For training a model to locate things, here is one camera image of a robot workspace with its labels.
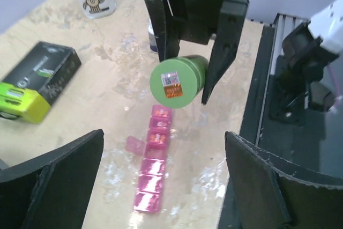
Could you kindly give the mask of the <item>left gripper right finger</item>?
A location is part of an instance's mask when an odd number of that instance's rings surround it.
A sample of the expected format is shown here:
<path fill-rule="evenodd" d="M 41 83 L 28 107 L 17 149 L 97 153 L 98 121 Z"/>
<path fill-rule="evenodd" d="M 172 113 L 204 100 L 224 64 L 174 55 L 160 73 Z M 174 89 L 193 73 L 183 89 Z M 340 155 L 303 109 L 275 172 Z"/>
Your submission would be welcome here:
<path fill-rule="evenodd" d="M 243 228 L 342 228 L 342 179 L 290 162 L 225 133 Z"/>

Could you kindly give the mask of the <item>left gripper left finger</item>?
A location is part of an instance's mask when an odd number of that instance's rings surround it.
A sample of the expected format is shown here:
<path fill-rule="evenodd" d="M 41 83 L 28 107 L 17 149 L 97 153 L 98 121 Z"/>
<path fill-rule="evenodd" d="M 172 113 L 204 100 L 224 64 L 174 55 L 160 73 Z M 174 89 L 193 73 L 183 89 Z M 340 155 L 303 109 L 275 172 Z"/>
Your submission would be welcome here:
<path fill-rule="evenodd" d="M 1 170 L 1 228 L 81 228 L 103 147 L 93 130 Z"/>

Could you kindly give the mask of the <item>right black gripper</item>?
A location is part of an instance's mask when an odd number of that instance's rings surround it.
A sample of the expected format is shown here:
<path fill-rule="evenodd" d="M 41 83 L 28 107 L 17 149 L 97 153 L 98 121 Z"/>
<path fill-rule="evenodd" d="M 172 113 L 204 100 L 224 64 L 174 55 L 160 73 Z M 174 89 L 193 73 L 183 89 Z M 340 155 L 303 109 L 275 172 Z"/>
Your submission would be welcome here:
<path fill-rule="evenodd" d="M 202 93 L 206 105 L 236 58 L 249 0 L 144 0 L 159 61 L 177 57 L 180 39 L 208 44 L 216 34 Z"/>

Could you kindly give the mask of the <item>green lidded pill bottle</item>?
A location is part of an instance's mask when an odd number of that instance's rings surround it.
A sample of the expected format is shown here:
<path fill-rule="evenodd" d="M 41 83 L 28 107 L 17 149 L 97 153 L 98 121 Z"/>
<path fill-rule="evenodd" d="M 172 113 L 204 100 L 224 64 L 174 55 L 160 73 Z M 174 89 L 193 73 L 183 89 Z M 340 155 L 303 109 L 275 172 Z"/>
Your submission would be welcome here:
<path fill-rule="evenodd" d="M 183 108 L 203 89 L 208 60 L 200 55 L 171 58 L 159 63 L 150 75 L 155 100 L 169 108 Z"/>

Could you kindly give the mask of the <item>pink weekly pill organizer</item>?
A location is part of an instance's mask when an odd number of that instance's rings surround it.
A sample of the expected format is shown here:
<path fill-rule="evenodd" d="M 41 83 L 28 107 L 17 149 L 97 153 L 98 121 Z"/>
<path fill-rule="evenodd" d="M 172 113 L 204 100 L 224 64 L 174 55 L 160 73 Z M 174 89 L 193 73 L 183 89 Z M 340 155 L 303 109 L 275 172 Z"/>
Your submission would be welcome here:
<path fill-rule="evenodd" d="M 136 211 L 157 213 L 160 210 L 172 118 L 171 108 L 154 105 L 146 140 L 127 137 L 125 149 L 142 157 L 133 202 Z"/>

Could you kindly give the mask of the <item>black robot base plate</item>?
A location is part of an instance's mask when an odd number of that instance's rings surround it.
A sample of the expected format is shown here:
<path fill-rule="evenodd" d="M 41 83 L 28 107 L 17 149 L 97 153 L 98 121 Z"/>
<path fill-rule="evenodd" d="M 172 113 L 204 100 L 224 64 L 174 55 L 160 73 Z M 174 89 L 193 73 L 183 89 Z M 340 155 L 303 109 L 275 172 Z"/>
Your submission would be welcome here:
<path fill-rule="evenodd" d="M 284 54 L 269 77 L 262 127 L 258 145 L 251 142 L 255 146 L 342 179 L 342 104 L 322 79 L 292 76 Z M 230 178 L 220 228 L 243 228 Z"/>

